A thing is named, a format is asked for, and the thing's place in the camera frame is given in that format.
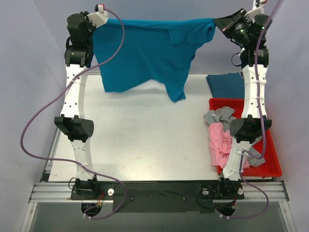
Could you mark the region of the bright blue t-shirt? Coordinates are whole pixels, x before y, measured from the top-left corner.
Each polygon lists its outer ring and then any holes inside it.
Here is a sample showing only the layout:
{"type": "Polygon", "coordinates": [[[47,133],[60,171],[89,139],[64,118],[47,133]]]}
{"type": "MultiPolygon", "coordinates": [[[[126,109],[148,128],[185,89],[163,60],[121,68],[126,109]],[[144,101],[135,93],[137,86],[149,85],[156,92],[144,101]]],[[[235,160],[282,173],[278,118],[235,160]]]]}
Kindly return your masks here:
{"type": "Polygon", "coordinates": [[[162,83],[173,102],[185,99],[184,85],[196,51],[215,33],[211,18],[186,21],[110,19],[93,34],[94,54],[106,92],[124,92],[149,80],[162,83]]]}

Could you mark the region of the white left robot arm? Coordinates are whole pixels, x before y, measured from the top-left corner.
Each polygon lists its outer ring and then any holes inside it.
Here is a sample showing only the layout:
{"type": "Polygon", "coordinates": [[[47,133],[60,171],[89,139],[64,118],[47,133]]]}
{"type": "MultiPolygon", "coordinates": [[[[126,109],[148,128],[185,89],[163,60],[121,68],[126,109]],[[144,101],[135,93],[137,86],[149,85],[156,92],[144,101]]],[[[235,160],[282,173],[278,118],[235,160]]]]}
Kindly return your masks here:
{"type": "Polygon", "coordinates": [[[99,195],[97,176],[89,173],[93,169],[90,138],[94,133],[94,122],[84,117],[84,93],[87,77],[80,72],[91,66],[93,58],[92,34],[96,29],[87,17],[88,12],[72,14],[67,18],[69,37],[64,54],[69,89],[60,116],[55,125],[68,137],[77,164],[77,176],[73,191],[94,199],[99,195]]]}

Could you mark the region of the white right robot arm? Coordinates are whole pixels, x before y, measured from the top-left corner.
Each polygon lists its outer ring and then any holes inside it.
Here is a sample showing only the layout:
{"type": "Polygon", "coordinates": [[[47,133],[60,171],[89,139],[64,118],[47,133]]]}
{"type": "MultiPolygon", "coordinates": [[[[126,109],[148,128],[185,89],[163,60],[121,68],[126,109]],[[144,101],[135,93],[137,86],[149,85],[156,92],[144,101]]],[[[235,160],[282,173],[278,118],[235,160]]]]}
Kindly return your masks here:
{"type": "Polygon", "coordinates": [[[240,47],[240,60],[244,78],[244,106],[241,118],[230,123],[232,147],[222,177],[215,186],[221,198],[238,195],[241,188],[241,174],[245,158],[257,138],[266,138],[266,131],[272,121],[265,110],[266,73],[269,65],[269,51],[266,32],[272,23],[270,16],[260,8],[249,12],[240,9],[236,13],[216,18],[217,28],[240,47]]]}

